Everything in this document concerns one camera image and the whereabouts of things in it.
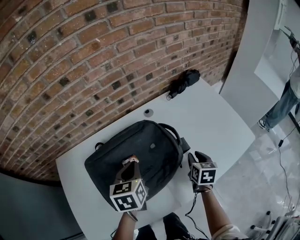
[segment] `small round object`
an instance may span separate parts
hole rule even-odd
[[[144,111],[144,116],[145,116],[146,118],[152,117],[153,114],[154,114],[154,112],[153,112],[152,109],[146,109],[146,110]]]

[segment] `white table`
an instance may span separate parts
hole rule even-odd
[[[154,111],[152,117],[144,116],[146,109]],[[191,152],[198,150],[209,155],[217,162],[217,179],[255,138],[239,115],[203,79],[176,98],[167,101],[163,94],[97,132],[56,160],[67,200],[88,240],[108,239],[121,214],[97,190],[84,161],[95,151],[97,142],[105,143],[124,128],[144,119],[171,125],[186,139]],[[183,168],[179,168],[168,185],[147,202],[148,210],[139,212],[138,228],[161,219],[193,199],[186,155]]]

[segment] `brick wall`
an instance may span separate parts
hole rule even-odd
[[[0,1],[0,166],[58,181],[55,159],[185,69],[221,79],[242,0]]]

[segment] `black backpack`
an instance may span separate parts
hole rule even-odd
[[[122,169],[123,160],[133,154],[139,159],[142,179],[149,188],[149,200],[172,179],[181,166],[183,153],[190,148],[173,127],[148,120],[127,127],[101,145],[84,165],[97,189],[114,209],[109,186]]]

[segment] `sleeve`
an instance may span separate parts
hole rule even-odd
[[[219,229],[211,238],[211,240],[234,240],[234,239],[248,239],[242,234],[239,228],[235,225],[226,225]]]

